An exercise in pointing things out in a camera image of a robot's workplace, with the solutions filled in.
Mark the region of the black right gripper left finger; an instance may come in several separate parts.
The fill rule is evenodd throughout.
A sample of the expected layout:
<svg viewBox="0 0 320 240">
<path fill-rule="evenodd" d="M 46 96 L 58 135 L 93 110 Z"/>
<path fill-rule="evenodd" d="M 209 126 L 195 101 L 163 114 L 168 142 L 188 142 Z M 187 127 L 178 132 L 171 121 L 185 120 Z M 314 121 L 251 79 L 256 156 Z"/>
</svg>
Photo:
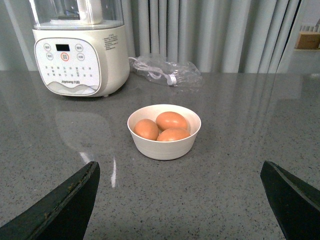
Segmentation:
<svg viewBox="0 0 320 240">
<path fill-rule="evenodd" d="M 82 240 L 95 205 L 100 166 L 91 161 L 0 228 L 2 240 Z"/>
</svg>

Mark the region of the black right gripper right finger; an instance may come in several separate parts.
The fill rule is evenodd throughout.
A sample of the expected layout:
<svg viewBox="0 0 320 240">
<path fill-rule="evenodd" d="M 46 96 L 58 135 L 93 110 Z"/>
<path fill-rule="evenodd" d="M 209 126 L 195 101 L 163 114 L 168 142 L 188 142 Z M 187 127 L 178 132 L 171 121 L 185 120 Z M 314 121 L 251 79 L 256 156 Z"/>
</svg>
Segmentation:
<svg viewBox="0 0 320 240">
<path fill-rule="evenodd" d="M 260 178 L 287 240 L 320 238 L 320 191 L 279 165 L 265 161 Z"/>
</svg>

